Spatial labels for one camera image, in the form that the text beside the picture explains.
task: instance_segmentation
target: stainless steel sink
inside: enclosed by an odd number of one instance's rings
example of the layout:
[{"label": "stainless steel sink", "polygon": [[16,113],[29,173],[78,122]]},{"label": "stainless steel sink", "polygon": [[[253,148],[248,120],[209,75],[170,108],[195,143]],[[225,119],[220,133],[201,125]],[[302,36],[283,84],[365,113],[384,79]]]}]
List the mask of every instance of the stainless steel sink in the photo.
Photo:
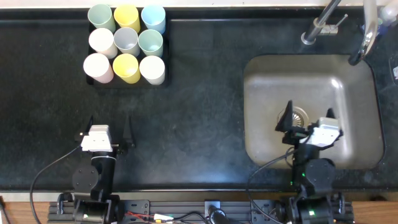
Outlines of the stainless steel sink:
[{"label": "stainless steel sink", "polygon": [[[244,69],[246,150],[259,165],[283,155],[283,133],[274,131],[293,100],[294,123],[307,126],[333,108],[344,136],[321,152],[339,169],[374,167],[384,152],[371,68],[348,64],[347,55],[265,55]],[[289,168],[279,161],[273,168]]]}]

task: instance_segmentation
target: sink drain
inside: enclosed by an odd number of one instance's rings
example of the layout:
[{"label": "sink drain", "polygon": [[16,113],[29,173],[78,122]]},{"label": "sink drain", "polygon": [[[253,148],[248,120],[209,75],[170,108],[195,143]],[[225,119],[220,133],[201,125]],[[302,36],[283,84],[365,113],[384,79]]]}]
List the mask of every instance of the sink drain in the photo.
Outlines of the sink drain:
[{"label": "sink drain", "polygon": [[[276,119],[276,123],[279,122],[279,116],[281,116],[283,113],[285,113],[285,109],[279,112],[278,117]],[[299,108],[298,106],[293,107],[292,119],[293,119],[293,126],[301,128],[308,126],[308,120],[309,120],[308,115],[303,109]]]}]

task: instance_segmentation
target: wall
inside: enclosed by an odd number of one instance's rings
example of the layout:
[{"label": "wall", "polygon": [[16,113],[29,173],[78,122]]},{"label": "wall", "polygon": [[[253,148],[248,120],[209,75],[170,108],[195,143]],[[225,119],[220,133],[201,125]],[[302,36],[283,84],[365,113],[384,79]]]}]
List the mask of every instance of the wall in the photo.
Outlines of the wall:
[{"label": "wall", "polygon": [[[391,0],[376,0],[380,6]],[[135,4],[143,7],[160,4],[167,7],[209,7],[209,6],[326,6],[330,0],[0,0],[0,8],[69,8],[91,7],[104,3],[110,6]],[[342,0],[340,6],[360,6],[362,0]]]}]

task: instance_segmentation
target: faucet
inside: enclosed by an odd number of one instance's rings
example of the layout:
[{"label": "faucet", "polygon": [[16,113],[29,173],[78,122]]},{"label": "faucet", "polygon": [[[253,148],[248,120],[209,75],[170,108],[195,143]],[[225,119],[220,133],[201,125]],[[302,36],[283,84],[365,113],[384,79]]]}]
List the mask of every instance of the faucet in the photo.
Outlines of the faucet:
[{"label": "faucet", "polygon": [[[326,25],[326,20],[330,14],[337,8],[341,0],[331,0],[329,5],[323,10],[319,18],[315,18],[309,30],[304,32],[301,40],[304,44],[312,45],[315,43],[318,35],[335,35],[337,34],[338,25],[343,22],[345,17],[337,23],[337,25]],[[377,35],[377,6],[376,0],[363,0],[363,9],[365,15],[365,31],[362,44],[358,51],[351,54],[348,59],[350,65],[358,64],[369,53]]]}]

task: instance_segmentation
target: wooden floor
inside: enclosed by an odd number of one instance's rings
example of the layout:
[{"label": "wooden floor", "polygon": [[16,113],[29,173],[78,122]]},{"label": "wooden floor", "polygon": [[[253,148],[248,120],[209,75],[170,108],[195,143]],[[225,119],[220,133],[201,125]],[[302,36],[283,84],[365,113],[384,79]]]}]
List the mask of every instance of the wooden floor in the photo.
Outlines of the wooden floor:
[{"label": "wooden floor", "polygon": [[[354,202],[355,224],[398,223],[398,202]],[[47,221],[48,202],[36,202],[35,208],[42,223]],[[35,223],[29,202],[6,203],[7,213],[12,224]]]}]

